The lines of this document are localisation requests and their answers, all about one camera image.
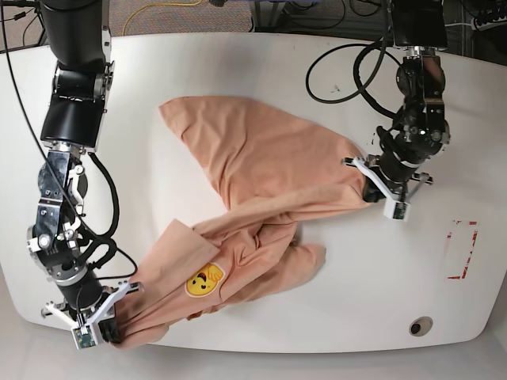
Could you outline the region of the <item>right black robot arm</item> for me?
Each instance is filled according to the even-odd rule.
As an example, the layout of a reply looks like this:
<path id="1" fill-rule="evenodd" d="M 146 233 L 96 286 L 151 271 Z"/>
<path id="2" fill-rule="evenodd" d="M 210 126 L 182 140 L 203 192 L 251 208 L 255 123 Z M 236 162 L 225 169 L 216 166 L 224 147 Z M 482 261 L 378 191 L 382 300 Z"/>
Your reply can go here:
<path id="1" fill-rule="evenodd" d="M 83 156 L 96 155 L 112 85 L 109 3 L 42 1 L 40 13 L 57 63 L 40 133 L 48 152 L 38 174 L 40 200 L 27 245 L 63 295 L 42 314 L 67 323 L 79 349 L 119 344 L 116 305 L 141 286 L 121 275 L 117 286 L 108 287 L 96 275 L 119 251 L 113 236 L 120 205 L 113 197 L 112 221 L 104 233 L 85 224 L 88 180 L 82 164 Z"/>

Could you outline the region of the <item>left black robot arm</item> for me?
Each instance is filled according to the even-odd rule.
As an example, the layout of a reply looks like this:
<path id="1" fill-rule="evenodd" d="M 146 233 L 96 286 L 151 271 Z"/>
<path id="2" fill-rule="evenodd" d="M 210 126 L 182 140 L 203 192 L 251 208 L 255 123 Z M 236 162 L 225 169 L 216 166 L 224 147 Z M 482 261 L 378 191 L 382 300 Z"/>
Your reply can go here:
<path id="1" fill-rule="evenodd" d="M 378 127 L 381 155 L 369 156 L 368 167 L 401 201 L 408 201 L 410 181 L 431 183 L 417 170 L 450 142 L 444 114 L 445 76 L 437 51 L 448 46 L 441 1 L 389 1 L 391 46 L 406 51 L 396 74 L 403 104 L 397 112 L 381 107 L 367 92 L 363 98 L 391 119 L 389 129 Z"/>

